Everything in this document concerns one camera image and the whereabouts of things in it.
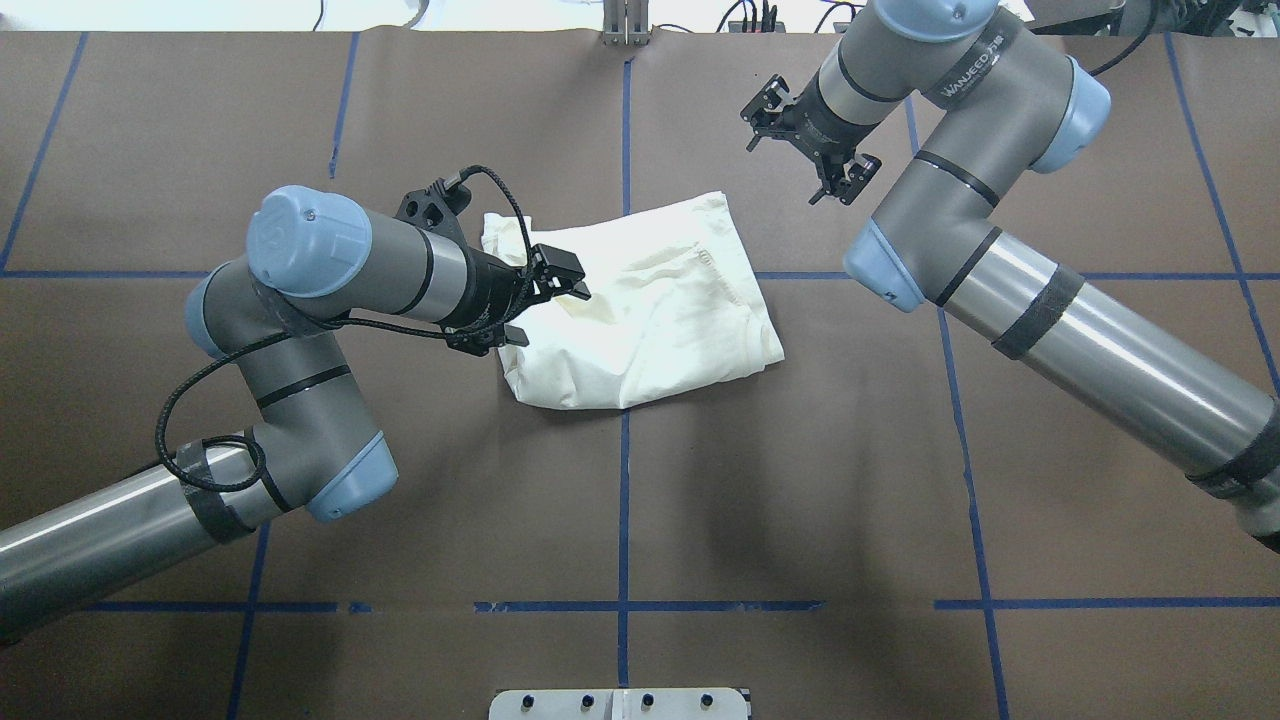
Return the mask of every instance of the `silver robot arm segment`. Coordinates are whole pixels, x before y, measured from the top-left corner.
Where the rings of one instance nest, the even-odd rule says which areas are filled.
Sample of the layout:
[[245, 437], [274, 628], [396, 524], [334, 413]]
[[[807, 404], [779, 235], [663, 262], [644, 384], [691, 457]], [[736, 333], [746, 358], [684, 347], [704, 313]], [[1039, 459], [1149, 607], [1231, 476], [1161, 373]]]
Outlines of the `silver robot arm segment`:
[[576, 256], [532, 246], [512, 268], [468, 247], [456, 213], [470, 193], [436, 181], [397, 218], [340, 195], [288, 186], [250, 224], [246, 255], [214, 270], [187, 301], [187, 329], [212, 357], [284, 333], [236, 359], [262, 421], [261, 448], [188, 443], [173, 462], [0, 532], [0, 644], [262, 523], [306, 506], [332, 521], [372, 502], [398, 471], [333, 336], [356, 307], [436, 323], [451, 347], [485, 355], [522, 343], [504, 327], [558, 295], [588, 299]]
[[1106, 122], [1110, 95], [1074, 59], [996, 0], [872, 0], [804, 92], [774, 76], [748, 102], [749, 150], [791, 142], [822, 178], [812, 202], [849, 204], [879, 165], [856, 145], [916, 90], [947, 114], [846, 272], [902, 311], [945, 309], [1231, 502], [1280, 552], [1280, 405], [988, 220], [1024, 170], [1066, 165]]

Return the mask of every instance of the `black tape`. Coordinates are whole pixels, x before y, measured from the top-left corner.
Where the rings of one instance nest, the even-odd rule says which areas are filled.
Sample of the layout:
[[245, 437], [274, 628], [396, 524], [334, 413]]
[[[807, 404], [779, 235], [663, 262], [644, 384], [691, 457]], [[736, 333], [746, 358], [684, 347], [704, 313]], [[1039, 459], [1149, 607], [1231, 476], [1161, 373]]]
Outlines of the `black tape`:
[[[244, 437], [253, 441], [253, 428], [244, 430]], [[266, 495], [271, 496], [271, 502], [280, 509], [280, 512], [288, 512], [293, 510], [293, 505], [289, 505], [288, 500], [284, 500], [284, 493], [275, 484], [275, 478], [271, 477], [271, 471], [262, 468], [262, 487], [266, 488]]]
[[325, 370], [323, 373], [316, 373], [316, 374], [311, 375], [310, 378], [302, 378], [301, 380], [298, 380], [296, 383], [287, 384], [287, 386], [282, 387], [280, 389], [269, 392], [269, 393], [264, 395], [262, 397], [256, 398], [257, 400], [257, 407], [259, 407], [259, 410], [266, 410], [266, 407], [269, 405], [271, 405], [274, 402], [279, 402], [279, 401], [284, 400], [285, 397], [297, 395], [297, 393], [300, 393], [300, 392], [302, 392], [305, 389], [311, 389], [315, 386], [317, 386], [320, 383], [329, 382], [329, 380], [332, 380], [334, 378], [340, 378], [343, 375], [349, 375], [349, 374], [351, 374], [351, 368], [348, 365], [338, 365], [337, 368], [329, 368], [328, 370]]
[[[205, 482], [214, 482], [214, 474], [209, 469], [209, 460], [205, 457], [205, 443], [188, 442], [178, 448], [174, 461], [188, 475]], [[196, 520], [200, 521], [200, 527], [205, 528], [209, 537], [219, 543], [227, 544], [253, 532], [252, 528], [244, 527], [244, 523], [236, 515], [236, 511], [223, 502], [221, 493], [201, 489], [187, 483], [182, 483], [182, 492], [187, 498], [187, 505], [191, 506], [191, 511], [196, 515]]]
[[417, 234], [422, 236], [422, 245], [426, 246], [426, 269], [422, 272], [422, 284], [417, 288], [417, 295], [413, 296], [413, 300], [408, 301], [408, 305], [392, 313], [393, 315], [403, 315], [404, 313], [417, 307], [417, 304], [421, 302], [422, 297], [426, 295], [426, 288], [431, 286], [431, 270], [435, 265], [435, 254], [431, 252], [431, 238], [426, 237], [426, 232], [424, 232], [422, 228], [413, 229], [417, 231]]
[[947, 304], [947, 300], [951, 300], [951, 296], [955, 295], [956, 290], [960, 287], [960, 283], [963, 283], [964, 279], [969, 277], [969, 273], [973, 272], [973, 268], [974, 265], [978, 264], [978, 260], [982, 260], [983, 255], [986, 255], [987, 251], [991, 250], [991, 246], [996, 242], [996, 238], [1000, 237], [1001, 233], [1004, 232], [1005, 231], [997, 227], [991, 228], [991, 232], [987, 233], [987, 237], [984, 237], [982, 242], [978, 245], [978, 247], [974, 249], [973, 255], [969, 255], [969, 259], [965, 260], [964, 265], [960, 268], [960, 272], [956, 273], [956, 275], [951, 278], [951, 282], [947, 283], [947, 287], [943, 288], [941, 293], [938, 293], [938, 297], [933, 301], [934, 305], [942, 307], [943, 305]]
[[961, 168], [960, 165], [956, 165], [955, 163], [947, 160], [942, 155], [934, 155], [928, 150], [920, 150], [919, 152], [915, 154], [915, 159], [923, 163], [928, 163], [934, 168], [951, 174], [957, 181], [969, 186], [970, 190], [980, 195], [982, 199], [986, 200], [992, 208], [1000, 205], [1000, 195], [997, 195], [995, 190], [991, 190], [989, 184], [982, 182], [982, 179], [979, 179], [978, 176], [970, 173], [969, 170]]
[[1082, 287], [1084, 287], [1084, 278], [1075, 270], [1059, 265], [1036, 300], [1032, 300], [1021, 316], [1014, 320], [1005, 334], [992, 341], [991, 346], [1010, 360], [1021, 360], [1044, 337], [1044, 333], [1062, 319], [1062, 314], [1066, 313]]
[[982, 28], [978, 40], [969, 50], [942, 73], [933, 87], [924, 91], [924, 97], [943, 110], [950, 110], [964, 101], [978, 87], [987, 73], [996, 67], [1000, 56], [1009, 50], [1023, 27], [1023, 20], [1009, 10], [1000, 8], [987, 27]]
[[845, 55], [840, 53], [840, 50], [836, 50], [836, 61], [840, 63], [840, 74], [845, 76], [845, 82], [847, 82], [849, 87], [852, 87], [854, 91], [858, 92], [858, 95], [861, 95], [863, 97], [872, 100], [874, 102], [901, 102], [902, 100], [906, 99], [906, 95], [899, 97], [884, 97], [883, 95], [876, 95], [874, 92], [858, 85], [858, 81], [854, 79], [854, 76], [849, 73], [849, 68], [845, 65]]
[[253, 283], [253, 295], [262, 304], [262, 309], [292, 337], [315, 337], [333, 329], [294, 307], [280, 291], [262, 284], [252, 273], [250, 278]]
[[1280, 466], [1280, 401], [1272, 398], [1271, 418], [1239, 455], [1221, 468], [1187, 479], [1222, 500], [1244, 495], [1249, 487]]

